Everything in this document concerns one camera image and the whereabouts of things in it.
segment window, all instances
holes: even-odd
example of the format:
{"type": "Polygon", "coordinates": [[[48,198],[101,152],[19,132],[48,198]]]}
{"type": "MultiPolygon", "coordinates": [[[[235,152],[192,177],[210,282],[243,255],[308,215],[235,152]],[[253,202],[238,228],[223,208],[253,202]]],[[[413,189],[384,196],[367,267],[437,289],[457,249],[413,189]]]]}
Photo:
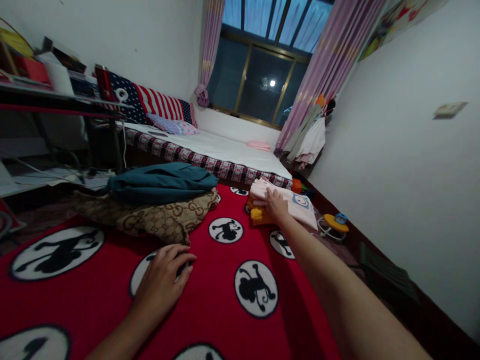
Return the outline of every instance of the window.
{"type": "Polygon", "coordinates": [[[333,0],[226,0],[210,105],[274,128],[287,120],[333,0]]]}

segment checkered bed frame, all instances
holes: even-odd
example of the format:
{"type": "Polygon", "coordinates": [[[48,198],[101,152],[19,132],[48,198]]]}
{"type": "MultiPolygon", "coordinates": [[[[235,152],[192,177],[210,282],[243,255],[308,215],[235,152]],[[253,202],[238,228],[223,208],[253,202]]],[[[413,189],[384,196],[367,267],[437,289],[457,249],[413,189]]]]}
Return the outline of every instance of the checkered bed frame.
{"type": "MultiPolygon", "coordinates": [[[[120,132],[123,131],[121,126],[117,126],[117,130],[120,132]]],[[[292,188],[292,180],[288,180],[271,172],[259,171],[244,165],[202,155],[172,142],[150,136],[134,129],[125,128],[125,135],[128,145],[168,162],[188,163],[193,166],[205,168],[220,179],[250,185],[255,179],[266,177],[268,181],[280,188],[289,190],[292,188]]]]}

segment light switch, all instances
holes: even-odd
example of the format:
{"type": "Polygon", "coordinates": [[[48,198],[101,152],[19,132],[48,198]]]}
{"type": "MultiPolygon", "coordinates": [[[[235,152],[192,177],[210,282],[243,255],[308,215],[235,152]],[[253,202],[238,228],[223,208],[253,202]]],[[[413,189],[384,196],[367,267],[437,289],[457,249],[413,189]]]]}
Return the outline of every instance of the light switch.
{"type": "Polygon", "coordinates": [[[462,110],[468,102],[451,102],[441,105],[433,114],[435,119],[451,119],[462,110]]]}

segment red rug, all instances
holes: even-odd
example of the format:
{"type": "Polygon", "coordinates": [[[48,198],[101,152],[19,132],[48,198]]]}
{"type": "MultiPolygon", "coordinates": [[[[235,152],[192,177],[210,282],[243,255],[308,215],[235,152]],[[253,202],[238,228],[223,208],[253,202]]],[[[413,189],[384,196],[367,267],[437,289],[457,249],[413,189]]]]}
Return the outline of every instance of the red rug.
{"type": "MultiPolygon", "coordinates": [[[[253,227],[247,192],[190,236],[198,256],[139,359],[340,359],[314,290],[276,226],[253,227]]],[[[156,238],[80,216],[0,258],[0,359],[83,359],[123,319],[156,238]]]]}

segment poster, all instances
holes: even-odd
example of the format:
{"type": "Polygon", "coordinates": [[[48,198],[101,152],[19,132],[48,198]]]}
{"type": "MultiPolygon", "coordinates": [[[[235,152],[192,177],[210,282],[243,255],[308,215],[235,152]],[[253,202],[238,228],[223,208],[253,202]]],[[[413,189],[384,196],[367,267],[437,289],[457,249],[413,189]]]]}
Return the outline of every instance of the poster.
{"type": "Polygon", "coordinates": [[[448,0],[401,0],[380,19],[358,61],[440,9],[448,0]]]}

